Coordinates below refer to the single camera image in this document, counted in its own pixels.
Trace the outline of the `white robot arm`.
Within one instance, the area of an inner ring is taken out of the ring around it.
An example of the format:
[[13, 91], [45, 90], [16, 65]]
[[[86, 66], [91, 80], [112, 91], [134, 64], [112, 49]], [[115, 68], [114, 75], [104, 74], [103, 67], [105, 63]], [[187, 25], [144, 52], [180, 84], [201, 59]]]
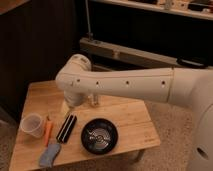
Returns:
[[75, 54], [56, 76], [68, 106], [89, 94], [169, 103], [190, 108], [195, 134], [187, 171], [213, 171], [213, 69], [157, 68], [94, 72], [90, 60]]

